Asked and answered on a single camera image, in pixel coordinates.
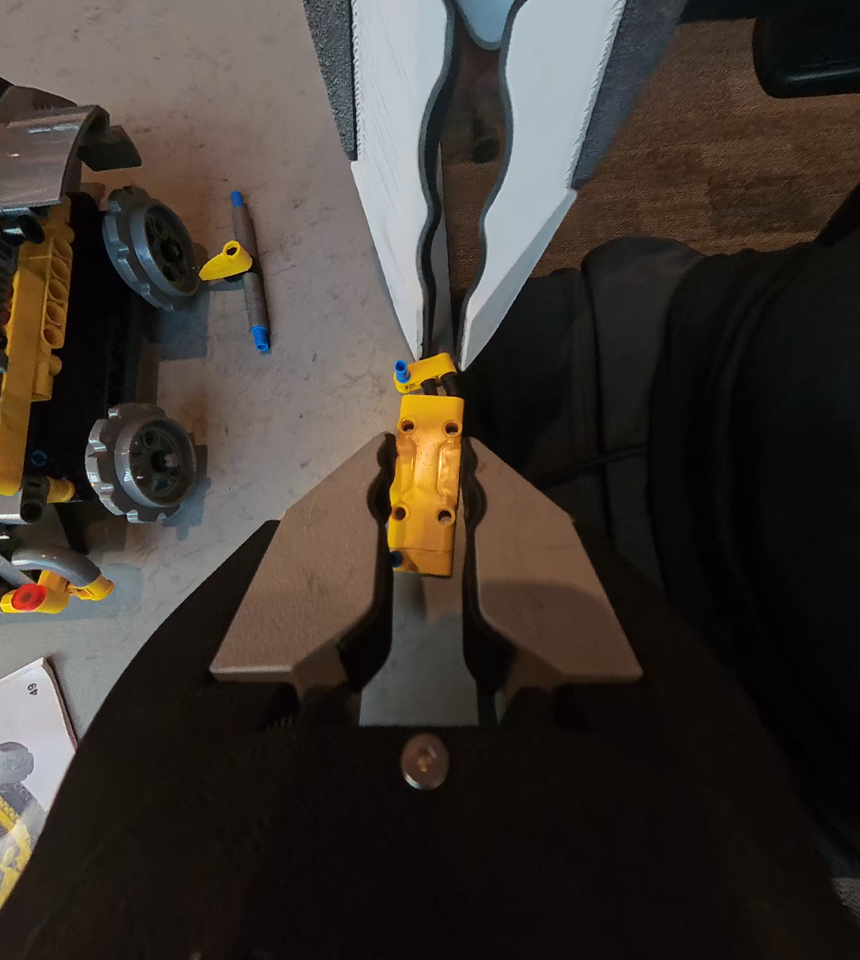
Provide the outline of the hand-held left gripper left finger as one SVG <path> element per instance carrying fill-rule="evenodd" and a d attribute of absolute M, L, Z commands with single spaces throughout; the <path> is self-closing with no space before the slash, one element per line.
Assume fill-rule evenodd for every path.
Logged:
<path fill-rule="evenodd" d="M 211 663 L 216 680 L 364 687 L 381 669 L 395 453 L 378 433 L 286 510 Z"/>

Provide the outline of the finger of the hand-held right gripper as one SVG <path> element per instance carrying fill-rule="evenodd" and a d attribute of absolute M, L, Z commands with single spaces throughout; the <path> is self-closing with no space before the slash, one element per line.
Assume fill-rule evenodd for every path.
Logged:
<path fill-rule="evenodd" d="M 506 318 L 577 197 L 578 160 L 626 5 L 524 1 L 508 11 L 499 65 L 507 146 L 461 311 L 462 370 Z"/>
<path fill-rule="evenodd" d="M 353 1 L 351 171 L 413 359 L 453 349 L 440 158 L 456 10 L 444 1 Z"/>

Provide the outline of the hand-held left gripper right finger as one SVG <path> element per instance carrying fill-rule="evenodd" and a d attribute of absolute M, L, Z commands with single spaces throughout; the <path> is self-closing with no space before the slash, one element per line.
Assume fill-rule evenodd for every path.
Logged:
<path fill-rule="evenodd" d="M 567 512 L 476 438 L 463 445 L 464 656 L 481 690 L 643 677 Z"/>

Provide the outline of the yellow rectangular brick block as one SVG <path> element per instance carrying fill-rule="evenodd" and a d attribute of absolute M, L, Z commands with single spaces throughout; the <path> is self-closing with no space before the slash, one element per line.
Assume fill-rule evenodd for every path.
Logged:
<path fill-rule="evenodd" d="M 457 396 L 412 393 L 401 399 L 387 528 L 396 570 L 452 575 L 463 409 Z"/>

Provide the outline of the small yellow pin connector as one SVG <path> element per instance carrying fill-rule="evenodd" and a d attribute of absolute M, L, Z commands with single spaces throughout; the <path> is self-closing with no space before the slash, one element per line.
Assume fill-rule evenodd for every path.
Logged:
<path fill-rule="evenodd" d="M 412 361 L 408 364 L 412 375 L 410 382 L 399 385 L 393 379 L 395 389 L 400 395 L 418 392 L 435 394 L 439 390 L 443 390 L 445 394 L 455 395 L 458 370 L 451 355 L 447 352 Z"/>

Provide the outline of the grey axle with yellow cam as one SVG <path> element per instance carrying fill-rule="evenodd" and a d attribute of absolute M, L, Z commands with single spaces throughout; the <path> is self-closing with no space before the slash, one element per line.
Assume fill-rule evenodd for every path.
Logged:
<path fill-rule="evenodd" d="M 248 329 L 260 354 L 270 352 L 270 318 L 256 228 L 244 195 L 231 191 L 233 235 L 222 249 L 199 268 L 198 277 L 211 285 L 240 282 Z"/>

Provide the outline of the person's black clothing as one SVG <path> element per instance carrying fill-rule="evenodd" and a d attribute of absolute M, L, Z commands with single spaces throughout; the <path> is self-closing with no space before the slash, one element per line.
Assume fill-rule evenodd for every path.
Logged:
<path fill-rule="evenodd" d="M 860 228 L 609 242 L 528 281 L 467 381 L 472 433 L 738 679 L 860 880 Z"/>

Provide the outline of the yellow grey toy brick vehicle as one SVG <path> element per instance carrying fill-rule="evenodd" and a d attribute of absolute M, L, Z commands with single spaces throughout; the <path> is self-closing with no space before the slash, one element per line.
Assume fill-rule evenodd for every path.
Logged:
<path fill-rule="evenodd" d="M 140 166 L 103 107 L 0 77 L 0 615 L 105 600 L 88 515 L 159 522 L 196 486 L 192 434 L 141 396 L 155 313 L 196 296 L 194 242 L 143 188 L 82 179 Z"/>

